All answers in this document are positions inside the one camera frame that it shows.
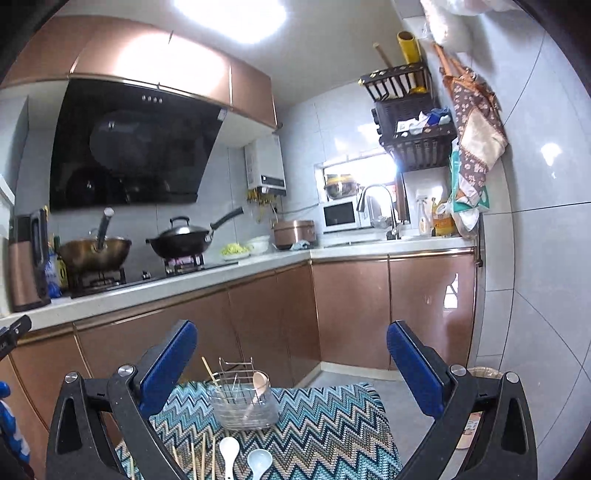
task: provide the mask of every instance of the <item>faucet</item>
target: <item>faucet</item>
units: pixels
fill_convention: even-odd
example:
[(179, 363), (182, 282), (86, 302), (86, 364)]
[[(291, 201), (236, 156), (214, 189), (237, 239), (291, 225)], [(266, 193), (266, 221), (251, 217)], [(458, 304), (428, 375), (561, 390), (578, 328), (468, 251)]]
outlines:
[(394, 199), (392, 198), (392, 193), (386, 185), (383, 183), (372, 183), (371, 185), (366, 186), (361, 193), (361, 197), (359, 198), (359, 202), (357, 203), (357, 211), (364, 212), (365, 211), (365, 196), (369, 189), (374, 187), (380, 187), (388, 192), (388, 196), (390, 197), (390, 214), (392, 215), (392, 229), (389, 232), (386, 232), (386, 240), (400, 240), (400, 233), (398, 232), (398, 224), (396, 223), (396, 216), (394, 215), (394, 207), (392, 204), (394, 203)]

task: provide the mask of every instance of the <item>chevron pattern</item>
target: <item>chevron pattern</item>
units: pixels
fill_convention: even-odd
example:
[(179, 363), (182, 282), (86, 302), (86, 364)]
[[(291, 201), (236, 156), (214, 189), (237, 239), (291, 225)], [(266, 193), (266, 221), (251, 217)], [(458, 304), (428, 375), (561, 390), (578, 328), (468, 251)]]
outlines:
[[(212, 480), (212, 436), (216, 445), (231, 435), (240, 443), (234, 466), (236, 480), (251, 478), (248, 452), (264, 448), (273, 466), (262, 480), (390, 480), (400, 470), (384, 405), (367, 383), (326, 388), (273, 388), (280, 418), (266, 430), (228, 432), (217, 423), (207, 399), (207, 385), (178, 385), (162, 412), (150, 418), (172, 452), (176, 448), (185, 473), (193, 479), (191, 442), (200, 477), (202, 432), (206, 432), (206, 480)], [(223, 480), (223, 459), (216, 447), (216, 478)], [(129, 452), (121, 442), (117, 454), (131, 477)], [(136, 468), (135, 477), (142, 480)]]

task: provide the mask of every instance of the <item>white countertop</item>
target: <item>white countertop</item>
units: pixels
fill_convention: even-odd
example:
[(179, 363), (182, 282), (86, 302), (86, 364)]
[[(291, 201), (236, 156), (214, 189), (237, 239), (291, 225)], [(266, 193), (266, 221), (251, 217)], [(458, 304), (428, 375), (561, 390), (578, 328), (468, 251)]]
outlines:
[(299, 252), (274, 252), (245, 258), (240, 260), (237, 265), (233, 264), (178, 277), (163, 278), (162, 280), (150, 281), (129, 288), (121, 288), (77, 299), (71, 299), (70, 297), (54, 299), (51, 304), (40, 309), (13, 313), (0, 319), (0, 328), (9, 326), (20, 316), (27, 314), (31, 318), (33, 325), (31, 330), (39, 330), (211, 287), (309, 259), (405, 254), (472, 246), (474, 246), (473, 242), (460, 237), (413, 238), (410, 240), (381, 241), (345, 247), (315, 248)]

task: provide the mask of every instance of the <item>white microwave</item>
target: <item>white microwave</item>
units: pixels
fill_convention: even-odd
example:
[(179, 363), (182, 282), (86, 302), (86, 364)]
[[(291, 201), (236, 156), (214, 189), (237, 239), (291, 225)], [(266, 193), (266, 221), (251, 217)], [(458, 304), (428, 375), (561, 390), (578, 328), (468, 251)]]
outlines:
[(321, 203), (323, 233), (371, 227), (368, 209), (357, 211), (359, 195)]

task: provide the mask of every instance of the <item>gas stove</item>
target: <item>gas stove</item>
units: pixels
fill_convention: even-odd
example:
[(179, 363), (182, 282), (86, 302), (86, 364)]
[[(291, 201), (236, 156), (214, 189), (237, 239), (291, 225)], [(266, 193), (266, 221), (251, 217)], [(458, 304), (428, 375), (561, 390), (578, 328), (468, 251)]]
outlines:
[(125, 269), (121, 268), (112, 272), (88, 272), (78, 275), (69, 275), (70, 297), (76, 299), (95, 293), (104, 293), (106, 291), (120, 290), (136, 285), (142, 285), (163, 278), (176, 277), (200, 271), (212, 270), (214, 268), (236, 265), (238, 262), (224, 262), (223, 264), (205, 264), (203, 256), (188, 257), (188, 259), (177, 259), (165, 261), (165, 275), (152, 276), (149, 272), (142, 272), (143, 279), (133, 282), (127, 282), (125, 278)]

